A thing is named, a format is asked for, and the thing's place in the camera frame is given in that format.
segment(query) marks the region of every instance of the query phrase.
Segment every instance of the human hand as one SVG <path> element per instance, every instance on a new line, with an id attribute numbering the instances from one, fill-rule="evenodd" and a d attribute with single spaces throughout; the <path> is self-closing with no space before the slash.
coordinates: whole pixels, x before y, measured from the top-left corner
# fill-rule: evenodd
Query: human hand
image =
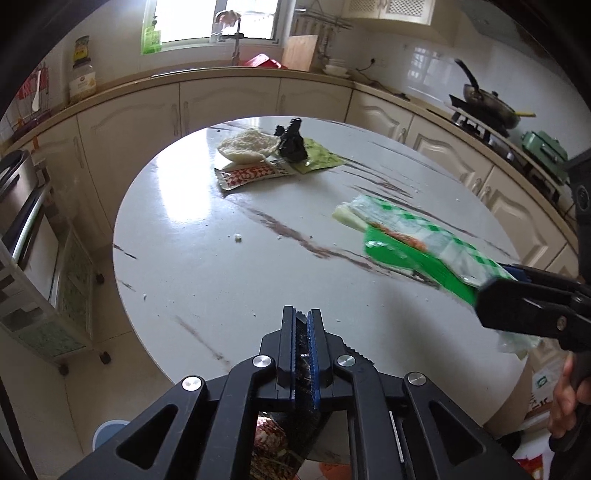
<path id="1" fill-rule="evenodd" d="M 570 385 L 574 356 L 569 354 L 564 362 L 562 376 L 554 387 L 554 401 L 550 409 L 548 430 L 555 438 L 562 438 L 577 423 L 575 409 L 579 403 L 591 404 L 591 377 L 581 382 L 577 391 Z"/>

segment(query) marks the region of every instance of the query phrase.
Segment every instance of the pan handle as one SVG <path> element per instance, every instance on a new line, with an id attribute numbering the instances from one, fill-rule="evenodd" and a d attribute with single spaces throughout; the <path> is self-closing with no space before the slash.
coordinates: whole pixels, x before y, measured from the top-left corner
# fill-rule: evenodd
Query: pan handle
<path id="1" fill-rule="evenodd" d="M 477 92 L 479 92 L 480 91 L 480 87 L 478 86 L 478 81 L 476 80 L 476 77 L 474 77 L 474 75 L 472 74 L 472 72 L 470 71 L 470 69 L 460 59 L 456 59 L 456 63 L 460 66 L 460 68 L 462 70 L 464 70 L 464 73 L 468 77 L 468 80 L 470 80 L 470 84 L 474 87 L 474 90 L 477 91 Z"/>

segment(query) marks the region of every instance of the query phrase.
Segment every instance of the upper cabinet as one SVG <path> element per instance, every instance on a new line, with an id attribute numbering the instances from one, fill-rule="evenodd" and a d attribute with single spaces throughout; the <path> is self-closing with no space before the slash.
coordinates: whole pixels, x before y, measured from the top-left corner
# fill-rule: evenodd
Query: upper cabinet
<path id="1" fill-rule="evenodd" d="M 460 9 L 457 0 L 346 0 L 343 17 L 368 30 L 453 45 Z"/>

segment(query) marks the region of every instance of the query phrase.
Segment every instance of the frying pan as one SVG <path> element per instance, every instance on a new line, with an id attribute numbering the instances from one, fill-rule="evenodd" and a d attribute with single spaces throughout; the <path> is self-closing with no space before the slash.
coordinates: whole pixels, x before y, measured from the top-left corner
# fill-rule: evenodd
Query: frying pan
<path id="1" fill-rule="evenodd" d="M 500 100 L 498 93 L 489 93 L 478 86 L 478 81 L 466 64 L 460 59 L 456 63 L 464 71 L 470 83 L 464 85 L 464 100 L 471 105 L 480 106 L 496 115 L 504 123 L 507 130 L 515 128 L 519 124 L 522 116 L 535 116 L 534 113 L 516 112 L 505 102 Z"/>

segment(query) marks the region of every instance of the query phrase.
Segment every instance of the white marble table top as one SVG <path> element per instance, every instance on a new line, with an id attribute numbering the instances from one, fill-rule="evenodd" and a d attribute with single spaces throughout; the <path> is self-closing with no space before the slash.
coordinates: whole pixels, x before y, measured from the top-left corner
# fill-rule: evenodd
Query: white marble table top
<path id="1" fill-rule="evenodd" d="M 119 209 L 113 261 L 119 294 L 140 341 L 162 371 L 218 377 L 258 353 L 281 326 L 283 305 L 320 308 L 328 332 L 381 372 L 420 371 L 478 423 L 507 399 L 523 363 L 496 350 L 497 334 L 443 291 L 372 263 L 363 235 L 331 218 L 374 194 L 414 210 L 497 261 L 517 253 L 497 220 L 437 164 L 389 138 L 304 118 L 301 132 L 349 159 L 345 166 L 263 180 L 222 193 L 218 143 L 247 126 L 272 133 L 289 117 L 227 122 L 157 155 Z M 242 235 L 242 242 L 234 234 Z M 342 417 L 316 457 L 346 461 Z"/>

